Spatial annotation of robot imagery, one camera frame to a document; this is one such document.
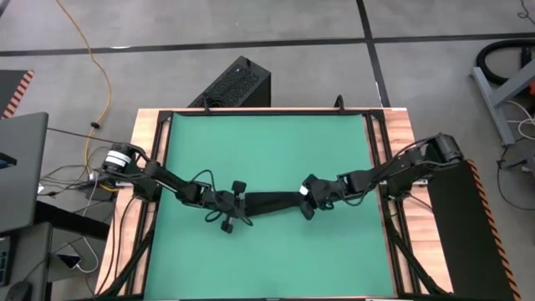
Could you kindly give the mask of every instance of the floor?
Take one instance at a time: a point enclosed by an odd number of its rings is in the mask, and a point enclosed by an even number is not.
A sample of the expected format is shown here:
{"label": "floor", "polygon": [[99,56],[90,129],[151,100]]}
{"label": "floor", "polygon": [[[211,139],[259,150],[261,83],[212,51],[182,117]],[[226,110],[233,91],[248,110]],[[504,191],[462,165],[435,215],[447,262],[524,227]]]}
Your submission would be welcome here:
{"label": "floor", "polygon": [[[331,106],[342,94],[351,106],[408,108],[417,138],[439,131],[454,135],[481,172],[521,294],[535,299],[535,213],[511,207],[498,193],[500,140],[468,77],[487,44],[535,38],[533,24],[517,16],[519,1],[64,0],[64,5],[97,48],[113,85],[102,138],[130,140],[139,108],[187,106],[239,55],[273,73],[273,106]],[[526,5],[535,13],[532,0]],[[17,114],[46,111],[50,126],[86,133],[105,105],[105,82],[55,1],[4,0],[0,41],[0,69],[35,71]],[[493,54],[489,64],[511,75],[518,53]],[[510,116],[524,118],[515,108]],[[84,143],[49,132],[43,174],[81,164]],[[519,144],[507,157],[533,142]],[[95,155],[95,165],[102,155]],[[519,170],[502,173],[504,193],[522,207],[535,208],[533,183]],[[43,200],[71,211],[86,203],[70,191]],[[110,210],[99,205],[88,215],[104,219]],[[56,232],[53,243],[70,237]],[[101,256],[104,244],[89,242]],[[89,249],[83,242],[75,247],[84,255],[83,267],[91,269]],[[90,296],[77,275],[54,285],[53,300]],[[88,277],[91,289],[95,278]]]}

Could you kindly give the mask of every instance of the orange striped tape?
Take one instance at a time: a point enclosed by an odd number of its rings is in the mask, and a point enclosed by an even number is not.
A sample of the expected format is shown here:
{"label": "orange striped tape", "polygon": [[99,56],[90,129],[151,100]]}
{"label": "orange striped tape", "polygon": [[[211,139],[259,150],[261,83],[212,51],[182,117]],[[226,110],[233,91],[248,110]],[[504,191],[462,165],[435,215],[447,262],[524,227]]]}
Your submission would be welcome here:
{"label": "orange striped tape", "polygon": [[496,248],[498,250],[498,253],[500,254],[500,257],[502,257],[502,265],[505,270],[505,274],[509,279],[509,286],[512,290],[512,296],[514,297],[515,301],[521,301],[522,299],[520,298],[520,292],[518,291],[517,283],[515,282],[515,279],[512,276],[511,266],[509,265],[509,260],[507,260],[507,255],[505,254],[505,250],[503,249],[502,240],[500,239],[498,235],[498,230],[496,229],[496,225],[494,224],[494,216],[492,215],[491,207],[488,204],[487,195],[483,190],[482,181],[479,177],[479,174],[477,173],[476,165],[474,164],[474,161],[471,160],[468,160],[466,162],[468,162],[468,165],[470,166],[472,171],[472,175],[474,176],[474,180],[476,181],[476,187],[477,190],[479,190],[479,197],[481,198],[481,203],[485,209],[485,214],[488,218],[488,225],[491,227],[491,232],[494,236]]}
{"label": "orange striped tape", "polygon": [[23,99],[23,95],[26,92],[28,86],[30,85],[30,81],[32,80],[32,78],[33,71],[29,70],[20,80],[20,83],[18,84],[18,87],[15,90],[13,97],[9,101],[8,107],[3,111],[2,116],[0,116],[0,119],[11,118],[15,114],[15,111],[17,110],[18,105],[20,105],[20,102]]}

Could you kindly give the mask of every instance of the black hose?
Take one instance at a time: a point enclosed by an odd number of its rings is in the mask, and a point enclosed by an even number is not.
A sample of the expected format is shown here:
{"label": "black hose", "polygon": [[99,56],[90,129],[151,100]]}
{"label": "black hose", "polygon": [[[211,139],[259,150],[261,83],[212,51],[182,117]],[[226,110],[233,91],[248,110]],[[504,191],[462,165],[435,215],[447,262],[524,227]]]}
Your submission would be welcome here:
{"label": "black hose", "polygon": [[481,68],[481,71],[485,77],[494,84],[505,84],[508,80],[502,76],[494,74],[487,66],[487,55],[498,50],[505,48],[523,48],[523,47],[535,47],[535,39],[511,39],[495,42],[487,45],[483,48],[476,57],[476,66]]}

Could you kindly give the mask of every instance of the black box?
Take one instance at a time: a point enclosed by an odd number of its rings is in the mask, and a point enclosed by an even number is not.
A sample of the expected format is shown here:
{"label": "black box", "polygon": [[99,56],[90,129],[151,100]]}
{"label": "black box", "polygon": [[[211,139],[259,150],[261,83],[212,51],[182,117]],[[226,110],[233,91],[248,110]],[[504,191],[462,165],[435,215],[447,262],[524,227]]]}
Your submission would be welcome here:
{"label": "black box", "polygon": [[271,72],[242,56],[211,83],[190,108],[270,107]]}

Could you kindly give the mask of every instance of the green mat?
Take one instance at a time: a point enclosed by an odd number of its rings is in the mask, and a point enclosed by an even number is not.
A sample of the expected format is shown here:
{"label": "green mat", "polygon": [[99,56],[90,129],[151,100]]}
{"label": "green mat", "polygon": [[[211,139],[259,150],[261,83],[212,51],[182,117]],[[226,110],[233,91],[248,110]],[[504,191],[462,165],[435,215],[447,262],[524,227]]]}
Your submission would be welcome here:
{"label": "green mat", "polygon": [[[170,171],[191,179],[210,169],[218,190],[239,180],[247,191],[298,191],[310,173],[334,179],[371,166],[359,115],[174,115],[168,147]],[[207,213],[164,192],[145,299],[394,294],[374,193],[312,221],[297,208],[254,217],[253,227],[236,221],[230,235]]]}

